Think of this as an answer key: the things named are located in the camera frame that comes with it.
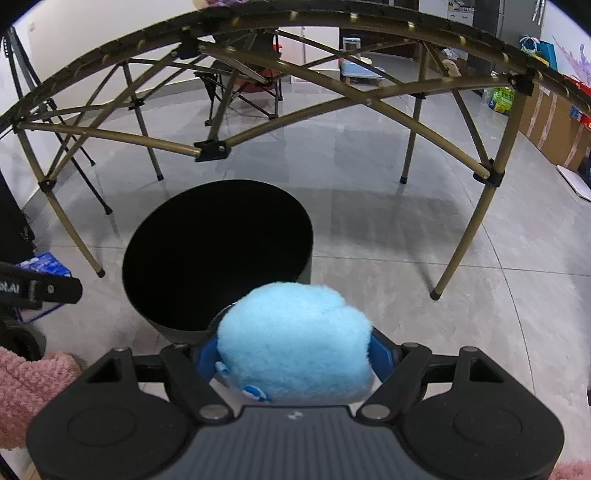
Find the black trash bin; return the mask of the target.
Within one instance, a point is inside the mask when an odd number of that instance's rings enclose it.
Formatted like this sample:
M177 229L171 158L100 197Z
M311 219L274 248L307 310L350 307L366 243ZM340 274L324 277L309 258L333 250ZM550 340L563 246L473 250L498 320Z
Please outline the black trash bin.
M249 179L204 183L150 213L125 250L122 284L171 343L193 343L253 289L308 283L314 229L294 195Z

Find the black folding chair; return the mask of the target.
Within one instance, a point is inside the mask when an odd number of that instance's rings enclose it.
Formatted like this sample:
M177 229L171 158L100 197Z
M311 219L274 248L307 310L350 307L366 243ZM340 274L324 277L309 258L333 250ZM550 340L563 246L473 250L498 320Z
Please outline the black folding chair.
M229 35L214 35L214 42L223 44L224 46L236 47L242 50L249 50L256 54L263 54L263 56L273 57L278 60L281 56L281 46L279 36L270 33L270 31L256 31L249 34L229 34ZM197 72L195 76L199 78L204 84L205 91L209 98L208 117L204 121L205 127L211 127L214 123L217 113L214 107L220 108L225 102L224 109L227 109L235 99L242 100L243 103L255 108L256 111L262 113L267 119L273 120L279 117L279 105L283 100L283 88L280 82L280 72L273 69L267 69L262 66L249 65L250 70L259 74L262 80L249 77L248 74L238 70L235 82L231 85L231 91L228 95L225 90L228 87L229 80L235 68L223 63L221 60L214 60L211 65L211 72ZM266 110L256 103L253 103L248 98L245 98L245 93L266 93L273 98L273 110Z

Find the light blue plush toy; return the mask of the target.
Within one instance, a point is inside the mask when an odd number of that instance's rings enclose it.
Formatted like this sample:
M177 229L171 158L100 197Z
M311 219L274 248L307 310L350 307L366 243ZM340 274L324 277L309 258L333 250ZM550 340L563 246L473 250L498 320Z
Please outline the light blue plush toy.
M373 324L328 286L271 283L226 312L216 374L259 402L355 403L374 383Z

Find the pink fuzzy sleeve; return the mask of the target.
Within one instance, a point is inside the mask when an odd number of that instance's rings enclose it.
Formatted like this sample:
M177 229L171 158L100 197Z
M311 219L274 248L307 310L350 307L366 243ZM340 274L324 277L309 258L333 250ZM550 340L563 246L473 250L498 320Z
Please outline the pink fuzzy sleeve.
M73 356L55 352L28 361L1 348L1 448L25 447L33 418L81 374Z

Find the cardboard boxes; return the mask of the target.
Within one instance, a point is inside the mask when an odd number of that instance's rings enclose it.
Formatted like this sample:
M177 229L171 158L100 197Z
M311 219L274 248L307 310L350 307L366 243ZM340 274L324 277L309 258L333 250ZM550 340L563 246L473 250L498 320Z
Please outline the cardboard boxes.
M535 84L519 129L550 163L576 172L590 149L590 129L571 110L567 100Z

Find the black suitcase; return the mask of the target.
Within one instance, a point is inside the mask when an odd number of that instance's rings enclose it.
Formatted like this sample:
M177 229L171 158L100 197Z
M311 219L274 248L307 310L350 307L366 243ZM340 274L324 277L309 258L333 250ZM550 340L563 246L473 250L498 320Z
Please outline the black suitcase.
M0 173L0 260L18 264L34 256L35 235Z

